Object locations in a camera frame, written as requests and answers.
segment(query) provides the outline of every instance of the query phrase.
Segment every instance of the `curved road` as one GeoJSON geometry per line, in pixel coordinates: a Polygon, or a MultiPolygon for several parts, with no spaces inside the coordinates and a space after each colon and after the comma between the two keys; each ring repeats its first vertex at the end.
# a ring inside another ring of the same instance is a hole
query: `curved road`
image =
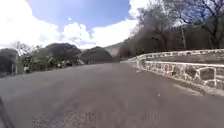
{"type": "Polygon", "coordinates": [[[0,80],[16,128],[223,128],[224,98],[125,64],[0,80]]]}

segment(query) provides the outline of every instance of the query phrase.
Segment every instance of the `hill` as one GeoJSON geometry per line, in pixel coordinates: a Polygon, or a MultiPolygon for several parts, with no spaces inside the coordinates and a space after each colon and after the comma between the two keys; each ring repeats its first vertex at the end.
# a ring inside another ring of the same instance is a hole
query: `hill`
{"type": "Polygon", "coordinates": [[[114,44],[111,46],[107,46],[107,47],[105,47],[105,49],[111,54],[111,56],[115,57],[122,44],[123,43],[118,43],[118,44],[114,44]]]}

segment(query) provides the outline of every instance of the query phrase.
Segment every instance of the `stone wall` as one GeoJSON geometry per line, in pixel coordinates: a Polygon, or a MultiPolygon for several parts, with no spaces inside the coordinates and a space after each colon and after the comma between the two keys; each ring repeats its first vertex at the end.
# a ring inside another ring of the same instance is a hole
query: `stone wall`
{"type": "Polygon", "coordinates": [[[190,55],[202,55],[202,54],[208,54],[208,53],[224,53],[224,49],[148,53],[148,54],[143,54],[143,55],[131,58],[129,60],[130,61],[141,60],[141,59],[153,60],[154,58],[160,58],[160,57],[190,56],[190,55]]]}
{"type": "Polygon", "coordinates": [[[140,55],[135,58],[131,58],[125,61],[125,63],[136,68],[152,71],[174,79],[223,91],[224,65],[222,64],[163,62],[148,59],[164,56],[183,56],[183,55],[196,55],[196,54],[222,53],[222,52],[224,53],[224,49],[150,53],[140,55]]]}

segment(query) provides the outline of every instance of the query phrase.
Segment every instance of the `sky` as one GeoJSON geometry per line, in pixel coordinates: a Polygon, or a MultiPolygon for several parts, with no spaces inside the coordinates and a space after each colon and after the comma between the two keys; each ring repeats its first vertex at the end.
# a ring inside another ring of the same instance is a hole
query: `sky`
{"type": "Polygon", "coordinates": [[[79,48],[109,46],[130,36],[138,9],[153,0],[0,0],[0,48],[13,42],[79,48]]]}

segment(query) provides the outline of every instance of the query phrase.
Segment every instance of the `roadside vegetation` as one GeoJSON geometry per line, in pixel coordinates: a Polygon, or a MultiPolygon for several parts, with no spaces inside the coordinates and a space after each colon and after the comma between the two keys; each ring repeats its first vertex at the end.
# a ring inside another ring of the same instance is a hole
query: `roadside vegetation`
{"type": "Polygon", "coordinates": [[[112,61],[112,56],[101,47],[82,51],[69,43],[53,43],[33,48],[20,42],[13,47],[0,50],[0,77],[21,74],[24,67],[34,72],[112,61]]]}
{"type": "Polygon", "coordinates": [[[224,0],[161,0],[140,10],[118,56],[224,47],[224,0]]]}

